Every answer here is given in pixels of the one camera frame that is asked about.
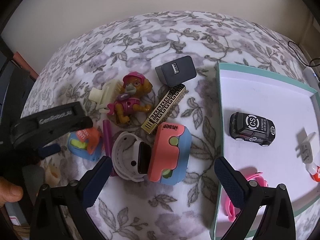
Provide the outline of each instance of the human thumb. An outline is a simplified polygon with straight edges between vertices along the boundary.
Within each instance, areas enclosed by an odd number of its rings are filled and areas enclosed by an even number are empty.
[[[6,202],[17,202],[21,200],[22,196],[23,190],[21,187],[0,177],[0,207],[3,207]]]

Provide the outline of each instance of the gold lighter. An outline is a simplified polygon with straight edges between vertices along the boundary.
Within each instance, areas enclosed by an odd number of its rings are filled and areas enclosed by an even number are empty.
[[[151,134],[160,123],[168,118],[185,93],[186,86],[183,84],[172,87],[144,121],[141,128]]]

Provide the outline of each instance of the toy dog's leg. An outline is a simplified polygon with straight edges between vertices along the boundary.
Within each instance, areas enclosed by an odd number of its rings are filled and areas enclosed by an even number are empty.
[[[124,115],[124,109],[122,107],[122,104],[120,104],[120,103],[116,104],[115,110],[117,112],[120,123],[130,122],[130,118],[128,116]]]
[[[151,110],[151,105],[140,106],[138,104],[134,104],[132,109],[135,112],[149,112]]]

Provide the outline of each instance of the fingernail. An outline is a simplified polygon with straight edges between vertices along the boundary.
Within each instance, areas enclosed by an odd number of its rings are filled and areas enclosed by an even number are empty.
[[[19,187],[19,186],[13,185],[13,186],[10,187],[10,193],[12,195],[21,196],[21,192],[22,192],[22,188]]]

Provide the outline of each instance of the black cable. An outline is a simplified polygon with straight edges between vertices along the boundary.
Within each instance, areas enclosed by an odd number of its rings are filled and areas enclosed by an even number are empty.
[[[294,45],[296,45],[301,51],[302,51],[302,49],[299,47],[299,45],[298,45],[297,43],[295,43],[295,42],[293,42],[293,41],[288,41],[288,46],[289,46],[289,48],[292,49],[292,50],[295,52],[295,54],[297,55],[298,59],[299,59],[305,66],[307,66],[307,67],[318,67],[318,66],[320,66],[320,64],[311,65],[311,63],[314,62],[315,60],[320,60],[320,58],[318,58],[318,57],[317,57],[317,58],[314,58],[313,60],[311,60],[311,61],[309,62],[309,65],[306,64],[306,63],[304,63],[304,62],[302,61],[302,59],[299,57],[298,53],[295,51],[295,49],[290,46],[290,42],[292,42]]]

